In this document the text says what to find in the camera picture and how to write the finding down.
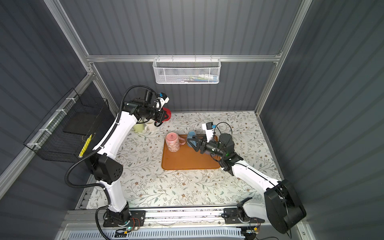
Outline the white mug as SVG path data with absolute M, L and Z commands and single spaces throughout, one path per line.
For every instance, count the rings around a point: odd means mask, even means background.
M 149 120 L 147 123 L 145 123 L 145 130 L 146 131 L 156 131 L 158 127 L 156 126 L 156 121 L 155 120 Z

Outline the light green mug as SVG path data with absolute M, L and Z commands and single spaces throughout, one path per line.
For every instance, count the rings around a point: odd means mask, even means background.
M 145 123 L 136 123 L 134 126 L 133 126 L 133 130 L 136 132 L 136 133 L 141 133 L 145 130 L 145 127 L 146 127 L 146 124 Z

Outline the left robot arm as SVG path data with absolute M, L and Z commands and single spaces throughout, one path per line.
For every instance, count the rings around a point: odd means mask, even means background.
M 143 97 L 126 101 L 128 93 L 126 91 L 121 100 L 113 125 L 94 147 L 96 153 L 88 159 L 91 172 L 107 197 L 107 217 L 120 226 L 129 224 L 131 214 L 121 187 L 123 166 L 116 161 L 119 147 L 139 121 L 142 121 L 141 125 L 148 120 L 161 125 L 168 118 L 163 107 L 169 102 L 165 93 L 157 94 L 147 87 Z

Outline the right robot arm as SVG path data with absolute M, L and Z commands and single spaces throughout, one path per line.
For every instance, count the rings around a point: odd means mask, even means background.
M 237 204 L 234 214 L 224 214 L 225 219 L 242 223 L 268 220 L 279 233 L 285 234 L 307 216 L 293 184 L 288 180 L 278 181 L 253 168 L 235 152 L 230 134 L 221 134 L 218 141 L 193 136 L 187 142 L 196 152 L 218 156 L 217 162 L 223 171 L 263 193 L 264 203 L 248 197 Z

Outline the pink ghost pattern mug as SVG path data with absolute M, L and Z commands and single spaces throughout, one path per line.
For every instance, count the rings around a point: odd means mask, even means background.
M 186 144 L 186 139 L 180 137 L 177 133 L 168 133 L 165 138 L 168 150 L 172 153 L 179 151 L 180 147 Z

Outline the red mug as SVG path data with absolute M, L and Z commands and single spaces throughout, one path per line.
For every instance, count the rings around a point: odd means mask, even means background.
M 171 116 L 172 116 L 172 113 L 169 109 L 167 108 L 163 108 L 163 110 L 165 111 L 165 119 L 164 119 L 164 122 L 167 122 L 171 119 Z

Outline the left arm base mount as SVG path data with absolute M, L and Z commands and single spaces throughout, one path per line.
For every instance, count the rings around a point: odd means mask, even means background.
M 146 211 L 125 211 L 115 213 L 107 210 L 103 215 L 103 227 L 141 227 L 144 225 Z

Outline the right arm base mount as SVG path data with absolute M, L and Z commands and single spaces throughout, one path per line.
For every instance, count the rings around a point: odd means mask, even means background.
M 224 208 L 221 217 L 225 220 L 226 224 L 262 224 L 265 223 L 264 219 L 252 218 L 246 215 L 243 210 L 238 208 Z

